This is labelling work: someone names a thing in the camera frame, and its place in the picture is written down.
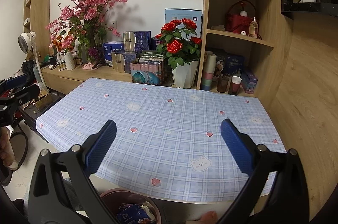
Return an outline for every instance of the red gift bag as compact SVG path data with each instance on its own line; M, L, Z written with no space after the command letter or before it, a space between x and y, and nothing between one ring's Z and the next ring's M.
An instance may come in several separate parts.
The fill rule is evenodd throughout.
M256 7L248 0L241 0L234 5L232 5L228 12L225 15L225 30L237 34L241 34L242 31L246 32L246 35L249 34L249 27L250 23L254 20L253 18L250 17L244 17L238 14L231 14L231 10L234 8L236 5L240 5L243 2L248 2L252 5L252 7L255 10L256 13Z

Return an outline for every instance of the metal screw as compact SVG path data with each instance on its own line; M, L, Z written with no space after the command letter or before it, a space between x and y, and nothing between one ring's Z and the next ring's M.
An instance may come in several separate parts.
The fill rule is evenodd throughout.
M297 151L295 149L292 148L292 149L290 149L290 154L295 156L298 153L297 153Z
M268 149L268 148L267 148L265 145L263 145L263 144L257 145L257 148L258 148L259 151L266 151L266 150Z
M46 156L46 155L48 154L48 149L44 148L44 149L40 152L40 154L41 154L42 156Z
M80 145L74 145L74 146L72 146L72 151L73 151L73 152L77 152L77 151L80 150L80 148L81 148Z

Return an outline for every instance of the artificial rose plant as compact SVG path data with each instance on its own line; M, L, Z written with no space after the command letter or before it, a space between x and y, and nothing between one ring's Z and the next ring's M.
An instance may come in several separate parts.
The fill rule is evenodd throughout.
M94 62L102 60L102 43L106 37L106 31L120 36L116 28L102 25L107 11L116 3L126 3L127 0L71 0L74 7L66 6L61 10L60 18L51 22L46 29L53 29L50 37L53 46L61 51L68 47L75 46L78 39L79 54L82 52L82 45L87 51L87 60Z
M165 52L168 58L168 64L174 70L177 65L188 65L192 61L198 61L201 52L202 39L191 37L190 34L197 35L196 23L189 19L173 20L166 23L161 30L161 33L156 35L156 38L162 43L156 47L157 51Z

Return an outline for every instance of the small bottle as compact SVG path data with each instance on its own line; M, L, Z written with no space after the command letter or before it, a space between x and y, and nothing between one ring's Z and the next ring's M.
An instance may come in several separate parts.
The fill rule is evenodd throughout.
M249 37L257 38L257 33L258 33L258 23L256 21L256 18L254 18L253 21L250 23Z

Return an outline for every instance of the electric fan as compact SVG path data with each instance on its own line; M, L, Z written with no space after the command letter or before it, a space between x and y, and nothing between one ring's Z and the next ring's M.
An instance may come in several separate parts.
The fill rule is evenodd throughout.
M36 45L35 45L35 37L36 37L36 34L35 34L35 32L32 32L32 31L30 33L22 33L18 37L18 43L19 43L20 49L25 54L27 54L30 51L30 49L33 48L33 55L34 55L34 58L35 58L35 64L38 68L38 71L39 71L39 74L40 74L40 77L41 77L41 81L42 81L45 89L47 89L45 80L43 79L43 76L42 76L39 60L38 60L37 48L36 48Z

